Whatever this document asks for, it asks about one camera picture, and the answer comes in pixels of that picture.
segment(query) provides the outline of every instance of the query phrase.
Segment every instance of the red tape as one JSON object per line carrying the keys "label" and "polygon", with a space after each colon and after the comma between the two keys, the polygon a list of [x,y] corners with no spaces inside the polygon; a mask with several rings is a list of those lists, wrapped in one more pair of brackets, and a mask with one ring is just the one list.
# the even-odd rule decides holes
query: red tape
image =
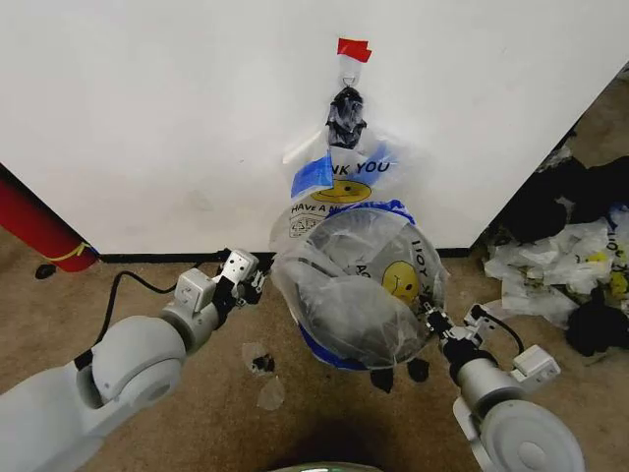
{"label": "red tape", "polygon": [[354,39],[339,37],[336,53],[353,57],[357,61],[365,63],[370,60],[370,56],[372,55],[372,52],[367,49],[368,45],[368,41],[356,41]]}

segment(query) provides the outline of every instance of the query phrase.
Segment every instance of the red fire extinguisher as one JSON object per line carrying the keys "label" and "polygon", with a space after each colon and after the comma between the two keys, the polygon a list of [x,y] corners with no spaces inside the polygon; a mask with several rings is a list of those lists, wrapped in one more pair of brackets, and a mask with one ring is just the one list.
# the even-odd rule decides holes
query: red fire extinguisher
{"label": "red fire extinguisher", "polygon": [[90,246],[1,164],[0,225],[67,272],[96,261]]}

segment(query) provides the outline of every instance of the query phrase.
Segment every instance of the crumpled plastic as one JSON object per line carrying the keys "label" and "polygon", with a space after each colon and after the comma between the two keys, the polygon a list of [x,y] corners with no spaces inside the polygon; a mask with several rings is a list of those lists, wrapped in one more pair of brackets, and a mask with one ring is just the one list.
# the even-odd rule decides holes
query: crumpled plastic
{"label": "crumpled plastic", "polygon": [[619,300],[621,310],[629,313],[629,208],[614,208],[609,213],[613,226],[609,231],[606,252],[612,260],[609,291]]}
{"label": "crumpled plastic", "polygon": [[280,379],[275,376],[268,381],[257,396],[257,406],[266,411],[274,411],[282,406],[286,390]]}
{"label": "crumpled plastic", "polygon": [[247,369],[256,377],[272,374],[272,370],[261,369],[256,365],[256,359],[263,359],[269,356],[268,351],[259,342],[245,342],[242,347],[243,362]]}
{"label": "crumpled plastic", "polygon": [[391,367],[428,339],[424,302],[442,308],[446,272],[408,217],[352,207],[275,258],[271,272],[297,322],[341,359]]}
{"label": "crumpled plastic", "polygon": [[490,250],[487,276],[502,280],[502,308],[517,314],[541,315],[567,328],[578,305],[554,285],[589,295],[607,283],[613,258],[606,252],[609,227],[604,219],[569,224],[556,236],[533,244],[510,243]]}

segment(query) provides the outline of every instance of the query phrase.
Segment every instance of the wall baseboard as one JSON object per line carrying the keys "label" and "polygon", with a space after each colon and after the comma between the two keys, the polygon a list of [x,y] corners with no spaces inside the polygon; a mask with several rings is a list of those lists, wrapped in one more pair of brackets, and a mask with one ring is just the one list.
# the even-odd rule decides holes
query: wall baseboard
{"label": "wall baseboard", "polygon": [[[442,258],[466,258],[470,248],[437,249]],[[275,253],[254,253],[261,262],[270,262]],[[229,251],[224,249],[217,253],[189,254],[101,254],[99,258],[107,264],[168,264],[168,263],[224,263]]]}

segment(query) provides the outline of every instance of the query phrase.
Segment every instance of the trash pile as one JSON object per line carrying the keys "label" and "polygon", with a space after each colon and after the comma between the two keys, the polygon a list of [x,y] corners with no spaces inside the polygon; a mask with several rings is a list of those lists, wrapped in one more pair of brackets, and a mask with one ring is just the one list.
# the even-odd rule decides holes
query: trash pile
{"label": "trash pile", "polygon": [[243,344],[243,362],[255,377],[271,377],[266,381],[257,396],[257,406],[266,411],[274,411],[282,406],[286,391],[279,377],[275,375],[275,360],[259,342]]}
{"label": "trash pile", "polygon": [[586,169],[563,145],[496,219],[503,315],[540,315],[584,355],[629,347],[629,156]]}

